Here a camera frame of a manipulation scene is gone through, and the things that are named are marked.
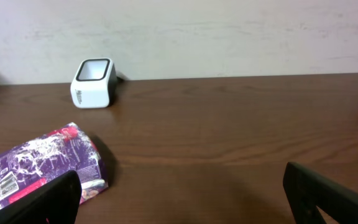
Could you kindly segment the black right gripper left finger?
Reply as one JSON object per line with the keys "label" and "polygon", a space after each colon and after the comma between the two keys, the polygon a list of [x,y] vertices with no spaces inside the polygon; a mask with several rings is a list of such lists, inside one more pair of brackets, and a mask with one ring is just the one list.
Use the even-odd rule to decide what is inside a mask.
{"label": "black right gripper left finger", "polygon": [[71,170],[0,210],[0,224],[74,224],[81,184]]}

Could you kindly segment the purple snack packet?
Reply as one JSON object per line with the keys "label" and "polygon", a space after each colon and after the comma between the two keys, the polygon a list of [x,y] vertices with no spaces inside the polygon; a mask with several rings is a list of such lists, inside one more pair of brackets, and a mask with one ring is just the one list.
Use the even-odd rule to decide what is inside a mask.
{"label": "purple snack packet", "polygon": [[81,202],[109,187],[97,147],[75,123],[0,153],[0,210],[69,170],[80,179]]}

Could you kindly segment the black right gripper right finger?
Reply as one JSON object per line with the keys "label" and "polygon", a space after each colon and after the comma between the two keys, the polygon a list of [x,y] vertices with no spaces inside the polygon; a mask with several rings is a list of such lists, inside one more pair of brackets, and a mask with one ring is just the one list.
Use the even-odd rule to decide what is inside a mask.
{"label": "black right gripper right finger", "polygon": [[358,223],[358,193],[296,162],[286,165],[283,188],[297,224],[325,223],[319,210],[338,223]]}

